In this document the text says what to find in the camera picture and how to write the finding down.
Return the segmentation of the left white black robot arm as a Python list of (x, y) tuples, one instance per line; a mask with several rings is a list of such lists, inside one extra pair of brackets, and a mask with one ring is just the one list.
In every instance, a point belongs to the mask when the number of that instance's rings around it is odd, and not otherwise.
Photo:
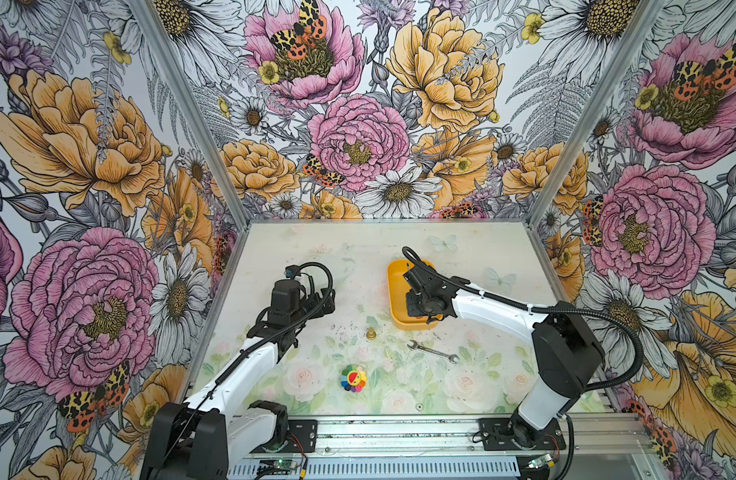
[(291, 265), (248, 331), (240, 351), (202, 389), (170, 402), (154, 418), (140, 468), (143, 479), (225, 479), (232, 462), (285, 442), (288, 409), (245, 403), (257, 383), (297, 347), (306, 323), (335, 310), (334, 278), (320, 262)]

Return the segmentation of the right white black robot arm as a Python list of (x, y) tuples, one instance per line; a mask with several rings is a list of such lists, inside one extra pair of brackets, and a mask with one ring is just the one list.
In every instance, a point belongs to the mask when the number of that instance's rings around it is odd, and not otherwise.
[(539, 446), (550, 424), (580, 399), (602, 364), (603, 349), (582, 316), (569, 304), (523, 304), (491, 293), (461, 277), (445, 277), (432, 266), (396, 261), (388, 269), (390, 306), (398, 323), (426, 328), (448, 317), (474, 320), (533, 345), (538, 378), (504, 426), (489, 437), (515, 449)]

